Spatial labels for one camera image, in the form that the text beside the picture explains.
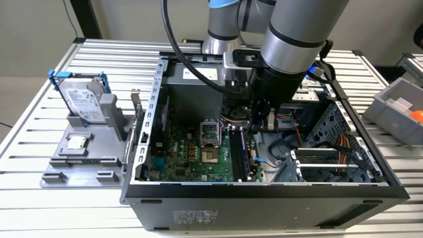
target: orange object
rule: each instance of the orange object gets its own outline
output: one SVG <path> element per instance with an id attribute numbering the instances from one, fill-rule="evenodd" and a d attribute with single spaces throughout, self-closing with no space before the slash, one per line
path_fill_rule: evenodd
<path id="1" fill-rule="evenodd" d="M 415 111 L 410 113 L 410 116 L 418 120 L 418 122 L 423 123 L 423 111 Z"/>

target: case label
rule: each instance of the case label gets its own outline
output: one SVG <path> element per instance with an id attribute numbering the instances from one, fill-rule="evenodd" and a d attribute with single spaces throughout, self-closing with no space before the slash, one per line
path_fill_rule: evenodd
<path id="1" fill-rule="evenodd" d="M 210 79 L 218 80 L 218 69 L 216 68 L 196 68 L 196 70 Z M 199 79 L 191 71 L 184 68 L 183 79 Z"/>
<path id="2" fill-rule="evenodd" d="M 174 210 L 174 221 L 176 224 L 214 224 L 218 212 L 218 210 Z"/>

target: gray bin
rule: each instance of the gray bin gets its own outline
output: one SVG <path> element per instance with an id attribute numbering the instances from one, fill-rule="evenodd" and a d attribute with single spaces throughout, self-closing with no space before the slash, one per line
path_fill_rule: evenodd
<path id="1" fill-rule="evenodd" d="M 423 89 L 399 78 L 374 96 L 375 100 L 363 115 L 407 145 L 423 145 L 422 123 L 387 102 L 399 98 L 413 104 L 413 112 L 423 110 Z"/>

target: black cable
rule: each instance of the black cable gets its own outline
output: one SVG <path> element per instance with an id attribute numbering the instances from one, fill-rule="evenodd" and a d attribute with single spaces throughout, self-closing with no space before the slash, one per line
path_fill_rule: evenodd
<path id="1" fill-rule="evenodd" d="M 319 148 L 322 146 L 326 146 L 328 148 L 330 146 L 332 146 L 332 144 L 330 141 L 323 141 L 323 142 L 315 144 L 314 146 L 311 146 L 311 148 Z"/>
<path id="2" fill-rule="evenodd" d="M 78 37 L 78 32 L 76 32 L 76 29 L 75 29 L 75 26 L 74 26 L 74 23 L 72 23 L 72 20 L 71 20 L 71 17 L 70 17 L 68 6 L 67 6 L 67 3 L 66 3 L 66 0 L 62 0 L 62 1 L 64 2 L 66 11 L 67 11 L 68 19 L 70 19 L 70 23 L 71 23 L 71 26 L 72 26 L 72 28 L 74 28 L 75 35 L 76 35 L 76 37 Z"/>
<path id="3" fill-rule="evenodd" d="M 292 134 L 295 134 L 295 133 L 296 133 L 295 130 L 287 130 L 287 131 L 282 134 L 282 137 L 278 138 L 275 141 L 272 141 L 272 143 L 267 146 L 267 152 L 268 152 L 268 154 L 270 154 L 275 159 L 278 159 L 278 160 L 284 160 L 284 159 L 287 158 L 287 155 L 278 156 L 278 155 L 275 155 L 275 154 L 272 153 L 272 148 L 274 148 L 275 146 L 278 146 L 279 144 L 282 144 L 282 145 L 284 145 L 290 150 L 294 150 L 294 149 L 296 148 L 294 145 L 288 144 L 288 143 L 286 142 L 286 140 L 284 140 L 290 135 L 292 135 Z"/>
<path id="4" fill-rule="evenodd" d="M 268 166 L 271 166 L 272 168 L 275 168 L 275 169 L 278 169 L 278 166 L 275 166 L 275 165 L 271 165 L 271 163 L 268 163 L 268 162 L 264 162 L 264 161 L 259 161 L 260 163 L 264 163 L 264 164 L 267 164 Z"/>
<path id="5" fill-rule="evenodd" d="M 295 115 L 295 110 L 294 109 L 291 109 L 291 114 L 292 114 L 292 117 L 294 117 L 294 119 L 295 119 L 295 121 L 298 120 L 298 117 L 296 117 L 296 115 Z"/>
<path id="6" fill-rule="evenodd" d="M 234 97 L 243 97 L 246 95 L 246 91 L 243 92 L 235 92 L 231 91 L 223 87 L 220 87 L 218 84 L 215 84 L 198 70 L 196 68 L 192 66 L 192 64 L 190 63 L 190 61 L 187 60 L 184 53 L 182 52 L 176 40 L 175 40 L 175 36 L 174 36 L 174 31 L 172 31 L 172 27 L 171 27 L 171 23 L 170 23 L 170 16 L 168 16 L 168 12 L 167 12 L 167 0 L 162 0 L 162 18 L 163 18 L 163 24 L 164 24 L 164 30 L 166 30 L 166 34 L 167 37 L 170 39 L 175 54 L 180 60 L 180 62 L 184 64 L 184 66 L 187 67 L 187 69 L 190 70 L 190 72 L 199 78 L 199 80 L 208 86 L 211 87 L 214 90 L 216 90 L 219 93 L 223 93 L 226 95 L 234 96 Z"/>
<path id="7" fill-rule="evenodd" d="M 11 126 L 10 124 L 6 124 L 6 123 L 3 123 L 3 122 L 0 122 L 0 124 L 4 125 L 4 126 L 7 126 L 7 127 L 10 127 L 10 128 L 14 128 L 14 126 Z"/>
<path id="8" fill-rule="evenodd" d="M 336 80 L 336 74 L 335 74 L 335 68 L 330 63 L 326 63 L 323 58 L 320 57 L 320 61 L 316 61 L 314 63 L 315 67 L 319 67 L 323 69 L 323 74 L 327 79 L 320 78 L 318 75 L 315 75 L 312 72 L 307 72 L 308 77 L 311 77 L 315 81 L 324 83 L 324 84 L 331 84 Z"/>
<path id="9" fill-rule="evenodd" d="M 255 50 L 259 50 L 260 47 L 252 46 L 252 45 L 247 44 L 247 42 L 246 42 L 244 39 L 243 39 L 243 36 L 240 35 L 240 30 L 239 30 L 239 10 L 240 10 L 240 4 L 242 4 L 242 2 L 243 2 L 243 0 L 239 0 L 238 9 L 236 9 L 236 16 L 235 16 L 235 17 L 236 17 L 236 19 L 235 19 L 235 24 L 236 24 L 238 38 L 239 38 L 240 42 L 243 43 L 243 45 L 244 45 L 246 47 L 252 48 L 252 49 L 255 49 Z"/>

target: white sticker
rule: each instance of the white sticker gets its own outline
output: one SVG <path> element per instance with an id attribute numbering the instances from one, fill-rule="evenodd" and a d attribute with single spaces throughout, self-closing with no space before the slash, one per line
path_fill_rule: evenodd
<path id="1" fill-rule="evenodd" d="M 68 88 L 67 94 L 80 118 L 87 122 L 104 122 L 104 115 L 95 97 L 88 89 Z"/>
<path id="2" fill-rule="evenodd" d="M 196 70 L 210 79 L 218 80 L 218 69 L 216 68 L 196 68 Z M 191 71 L 184 68 L 183 79 L 199 79 Z"/>

